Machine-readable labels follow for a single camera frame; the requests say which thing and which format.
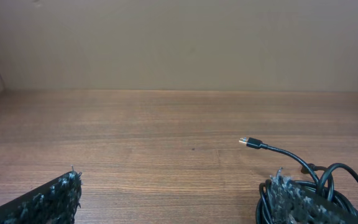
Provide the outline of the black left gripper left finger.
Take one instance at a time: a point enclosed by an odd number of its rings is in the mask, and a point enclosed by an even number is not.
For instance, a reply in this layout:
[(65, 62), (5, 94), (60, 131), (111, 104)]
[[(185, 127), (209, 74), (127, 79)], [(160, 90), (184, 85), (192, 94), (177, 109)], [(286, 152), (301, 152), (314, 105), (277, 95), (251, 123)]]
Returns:
[(0, 224), (74, 224), (81, 185), (81, 173), (71, 170), (1, 205)]

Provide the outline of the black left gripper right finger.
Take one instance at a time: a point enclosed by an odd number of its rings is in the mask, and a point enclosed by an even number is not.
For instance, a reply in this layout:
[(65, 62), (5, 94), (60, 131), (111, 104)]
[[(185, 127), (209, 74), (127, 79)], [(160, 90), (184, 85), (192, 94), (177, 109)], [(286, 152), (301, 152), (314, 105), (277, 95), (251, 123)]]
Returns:
[(279, 169), (267, 180), (268, 223), (358, 223), (358, 210), (338, 191), (316, 194), (316, 184), (293, 180)]

